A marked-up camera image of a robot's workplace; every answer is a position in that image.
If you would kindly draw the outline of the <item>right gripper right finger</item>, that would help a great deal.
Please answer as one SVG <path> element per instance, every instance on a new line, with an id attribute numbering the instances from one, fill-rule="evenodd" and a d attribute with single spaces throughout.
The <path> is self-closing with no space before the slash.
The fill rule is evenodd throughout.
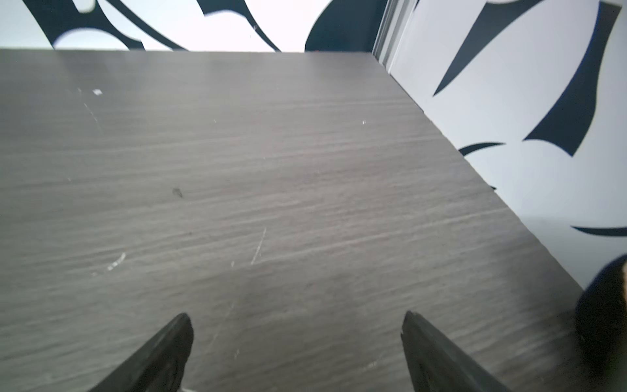
<path id="1" fill-rule="evenodd" d="M 506 391 L 508 388 L 422 315 L 408 311 L 401 331 L 415 391 Z"/>

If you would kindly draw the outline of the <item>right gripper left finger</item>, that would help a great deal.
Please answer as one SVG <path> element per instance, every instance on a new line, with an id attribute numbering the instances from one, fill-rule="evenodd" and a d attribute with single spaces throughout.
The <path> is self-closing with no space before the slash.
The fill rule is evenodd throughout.
<path id="1" fill-rule="evenodd" d="M 178 391 L 193 343 L 189 315 L 176 315 L 91 392 Z"/>

